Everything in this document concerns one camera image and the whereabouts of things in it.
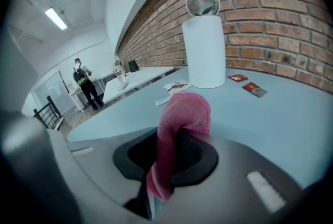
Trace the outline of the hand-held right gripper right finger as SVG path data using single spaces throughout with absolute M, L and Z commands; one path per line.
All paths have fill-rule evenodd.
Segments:
M 268 224 L 302 192 L 255 150 L 223 138 L 179 131 L 175 163 L 161 224 Z

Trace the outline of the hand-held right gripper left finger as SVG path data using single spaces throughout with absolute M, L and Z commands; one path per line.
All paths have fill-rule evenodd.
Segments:
M 124 143 L 156 130 L 156 127 L 148 127 L 108 138 L 77 142 L 68 141 L 67 146 L 71 152 L 89 147 L 93 148 L 92 152 L 75 155 L 75 160 L 103 193 L 123 206 L 127 201 L 138 195 L 141 182 L 127 179 L 122 175 L 113 162 L 113 153 Z

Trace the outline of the pink cloth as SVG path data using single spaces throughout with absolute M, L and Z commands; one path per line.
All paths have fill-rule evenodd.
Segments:
M 146 175 L 147 192 L 166 202 L 172 195 L 171 177 L 175 165 L 175 137 L 180 129 L 210 133 L 211 109 L 205 98 L 196 93 L 171 96 L 157 130 L 157 158 Z

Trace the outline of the black metal railing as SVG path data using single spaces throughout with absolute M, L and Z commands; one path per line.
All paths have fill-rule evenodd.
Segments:
M 38 119 L 48 129 L 58 130 L 64 121 L 63 116 L 50 96 L 46 97 L 47 104 L 40 110 L 34 109 L 34 118 Z

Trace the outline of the red and grey sachet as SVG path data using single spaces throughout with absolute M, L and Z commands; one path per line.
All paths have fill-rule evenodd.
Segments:
M 258 85 L 254 84 L 253 82 L 250 82 L 242 87 L 244 90 L 252 93 L 253 95 L 257 97 L 263 97 L 267 94 L 267 91 L 263 88 L 259 87 Z

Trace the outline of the white stick packet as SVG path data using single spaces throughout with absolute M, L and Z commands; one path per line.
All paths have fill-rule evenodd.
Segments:
M 167 103 L 170 99 L 171 99 L 171 96 L 167 96 L 165 98 L 159 99 L 159 100 L 155 101 L 155 105 L 156 105 L 156 107 L 159 107 L 159 106 Z

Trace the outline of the white side table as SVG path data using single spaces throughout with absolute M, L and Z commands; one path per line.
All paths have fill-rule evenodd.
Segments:
M 109 103 L 118 98 L 125 98 L 132 90 L 140 90 L 147 83 L 152 83 L 156 78 L 163 78 L 175 67 L 142 67 L 138 71 L 126 75 L 127 84 L 120 89 L 119 81 L 114 78 L 106 83 L 103 103 Z

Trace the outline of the white printed sachet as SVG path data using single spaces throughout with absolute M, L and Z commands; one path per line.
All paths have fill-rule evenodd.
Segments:
M 177 80 L 168 84 L 165 84 L 163 88 L 169 93 L 170 96 L 181 93 L 182 91 L 191 87 L 191 84 L 184 80 Z

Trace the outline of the white electric kettle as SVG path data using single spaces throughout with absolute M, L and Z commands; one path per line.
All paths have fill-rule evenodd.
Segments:
M 220 87 L 226 79 L 220 0 L 186 0 L 185 6 L 190 14 L 182 23 L 189 82 L 202 89 Z

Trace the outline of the ceiling tube light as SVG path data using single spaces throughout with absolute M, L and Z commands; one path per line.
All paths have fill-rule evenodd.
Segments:
M 60 18 L 60 16 L 56 13 L 56 11 L 52 7 L 46 10 L 45 14 L 62 31 L 68 28 L 65 22 Z

